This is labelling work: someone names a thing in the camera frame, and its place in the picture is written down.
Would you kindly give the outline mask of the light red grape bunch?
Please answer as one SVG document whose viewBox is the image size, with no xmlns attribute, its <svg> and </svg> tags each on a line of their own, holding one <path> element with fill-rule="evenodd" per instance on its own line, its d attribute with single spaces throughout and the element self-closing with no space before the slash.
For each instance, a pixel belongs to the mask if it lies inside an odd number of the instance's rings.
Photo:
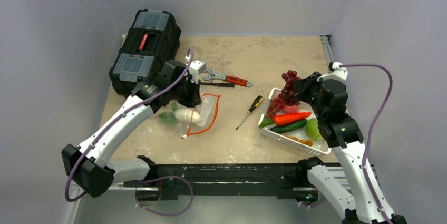
<svg viewBox="0 0 447 224">
<path fill-rule="evenodd" d="M 269 107 L 267 108 L 266 116 L 268 118 L 273 118 L 278 112 L 284 108 L 284 102 L 279 96 L 270 100 Z"/>
</svg>

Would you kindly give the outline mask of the dark red grape bunch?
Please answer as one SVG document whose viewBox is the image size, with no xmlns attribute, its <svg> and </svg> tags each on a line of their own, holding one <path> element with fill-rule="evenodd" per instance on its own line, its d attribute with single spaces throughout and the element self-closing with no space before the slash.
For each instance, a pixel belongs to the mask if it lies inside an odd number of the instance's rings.
<svg viewBox="0 0 447 224">
<path fill-rule="evenodd" d="M 279 98 L 287 106 L 299 105 L 300 101 L 296 96 L 294 81 L 298 80 L 296 71 L 289 70 L 281 75 L 282 79 L 285 81 L 285 86 L 282 88 Z"/>
</svg>

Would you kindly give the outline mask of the clear orange-zip bag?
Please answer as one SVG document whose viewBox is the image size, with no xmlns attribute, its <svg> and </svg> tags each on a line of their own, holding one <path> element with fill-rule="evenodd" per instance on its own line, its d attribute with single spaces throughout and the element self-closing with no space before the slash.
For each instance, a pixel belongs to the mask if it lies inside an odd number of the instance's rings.
<svg viewBox="0 0 447 224">
<path fill-rule="evenodd" d="M 217 119 L 220 98 L 220 95 L 205 93 L 200 97 L 201 104 L 194 108 L 174 101 L 158 117 L 167 129 L 173 130 L 181 139 L 203 134 L 213 127 Z"/>
</svg>

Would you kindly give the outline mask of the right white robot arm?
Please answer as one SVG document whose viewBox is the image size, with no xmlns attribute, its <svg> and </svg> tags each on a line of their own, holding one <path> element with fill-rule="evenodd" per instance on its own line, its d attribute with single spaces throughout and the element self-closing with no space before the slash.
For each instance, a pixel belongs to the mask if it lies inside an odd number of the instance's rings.
<svg viewBox="0 0 447 224">
<path fill-rule="evenodd" d="M 297 181 L 314 185 L 337 211 L 342 223 L 406 223 L 385 199 L 367 159 L 357 122 L 347 113 L 346 85 L 335 74 L 315 72 L 294 81 L 301 102 L 310 105 L 321 136 L 336 155 L 349 185 L 346 190 L 319 158 L 299 161 Z"/>
</svg>

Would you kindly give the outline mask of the white radish with leaves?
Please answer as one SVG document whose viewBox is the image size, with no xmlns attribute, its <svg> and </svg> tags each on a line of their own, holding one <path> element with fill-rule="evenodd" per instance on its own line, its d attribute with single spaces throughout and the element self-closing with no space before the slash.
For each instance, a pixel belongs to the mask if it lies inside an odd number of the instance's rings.
<svg viewBox="0 0 447 224">
<path fill-rule="evenodd" d="M 173 102 L 167 111 L 159 114 L 159 118 L 166 123 L 180 121 L 198 124 L 201 122 L 201 116 L 198 112 L 191 108 L 185 108 L 178 102 Z"/>
</svg>

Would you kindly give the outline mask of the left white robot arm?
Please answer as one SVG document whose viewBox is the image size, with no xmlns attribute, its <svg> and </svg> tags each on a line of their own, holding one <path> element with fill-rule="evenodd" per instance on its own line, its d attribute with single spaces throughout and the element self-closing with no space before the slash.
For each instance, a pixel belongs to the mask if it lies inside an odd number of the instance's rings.
<svg viewBox="0 0 447 224">
<path fill-rule="evenodd" d="M 144 158 L 111 162 L 110 158 L 123 141 L 144 121 L 170 101 L 194 108 L 201 104 L 199 75 L 206 69 L 200 60 L 188 64 L 169 60 L 160 72 L 151 73 L 131 91 L 124 104 L 98 131 L 74 146 L 62 150 L 68 176 L 65 197 L 70 197 L 70 184 L 75 182 L 84 194 L 96 198 L 114 184 L 139 181 L 149 187 L 157 181 L 157 172 Z"/>
</svg>

